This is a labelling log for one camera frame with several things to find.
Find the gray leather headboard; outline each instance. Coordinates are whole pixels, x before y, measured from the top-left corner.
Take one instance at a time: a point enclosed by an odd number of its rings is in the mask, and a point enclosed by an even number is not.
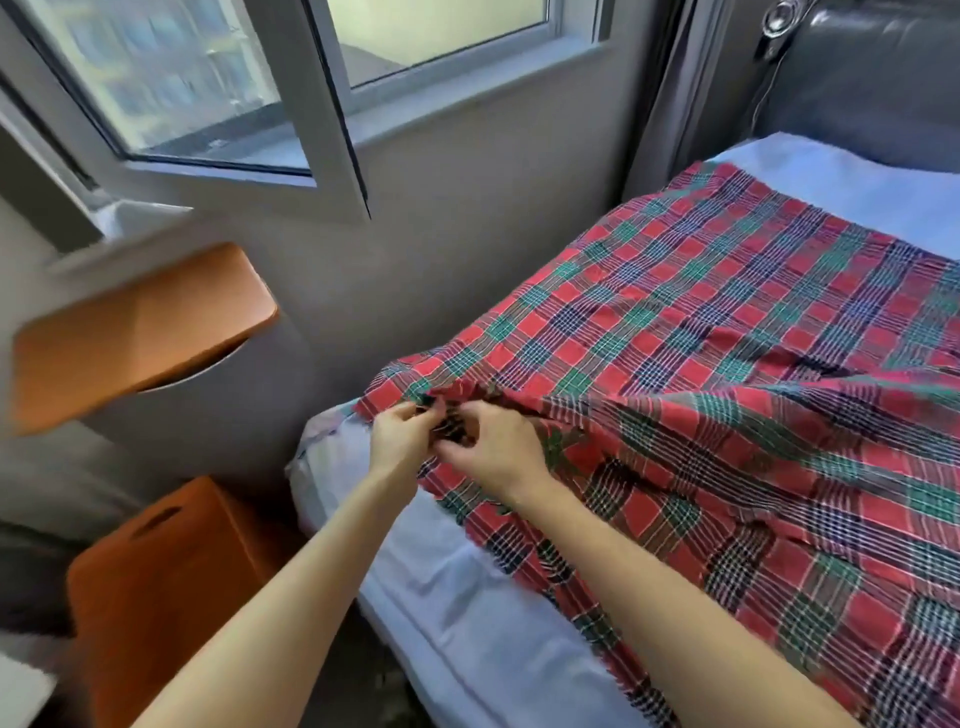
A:
[[[757,112],[773,132],[960,173],[960,0],[815,5]]]

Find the finger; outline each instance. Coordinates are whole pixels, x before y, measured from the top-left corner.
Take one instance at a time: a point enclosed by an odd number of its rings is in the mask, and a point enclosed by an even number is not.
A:
[[[426,412],[421,412],[413,418],[412,422],[417,423],[417,425],[423,429],[430,430],[439,425],[444,420],[444,417],[446,417],[446,402],[437,397],[433,406]]]
[[[402,401],[400,404],[395,404],[390,409],[383,410],[384,415],[387,417],[393,417],[398,420],[409,420],[411,417],[417,414],[417,406],[411,401]]]
[[[470,475],[470,464],[473,462],[472,449],[464,448],[449,440],[439,440],[434,443],[433,450],[445,463],[449,463],[461,473]]]
[[[488,401],[483,400],[465,401],[460,405],[460,412],[463,415],[472,417],[479,422],[483,422],[485,418],[495,414],[496,412],[499,412],[502,409],[502,407],[498,407],[495,404],[490,404]]]
[[[484,429],[490,426],[492,417],[503,411],[503,407],[482,400],[468,401],[460,405],[460,414],[467,426],[467,434],[474,440],[479,439]]]

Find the curtain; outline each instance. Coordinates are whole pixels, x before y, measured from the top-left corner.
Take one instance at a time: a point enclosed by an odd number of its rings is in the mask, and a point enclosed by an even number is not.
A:
[[[660,80],[659,87],[655,93],[644,93],[643,89],[640,93],[636,125],[641,131],[622,200],[656,192],[690,161],[687,156],[692,132],[706,101],[735,2],[672,0],[666,4],[666,17],[659,26],[660,46],[654,50],[661,62],[654,58],[651,65],[653,78]],[[644,103],[649,106],[644,96],[654,99],[649,112],[643,107]]]

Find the red plaid fabric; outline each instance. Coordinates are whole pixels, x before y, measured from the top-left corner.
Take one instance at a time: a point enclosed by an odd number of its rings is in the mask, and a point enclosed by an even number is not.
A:
[[[960,265],[728,164],[618,207],[448,344],[373,381],[540,418],[591,511],[871,726],[960,724]],[[529,523],[431,461],[421,485],[675,721]]]

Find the gray curtain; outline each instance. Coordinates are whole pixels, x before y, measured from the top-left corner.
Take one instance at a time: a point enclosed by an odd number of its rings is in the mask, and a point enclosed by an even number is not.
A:
[[[690,159],[722,40],[737,0],[678,0],[679,19],[660,87],[643,124],[623,200],[661,189]]]

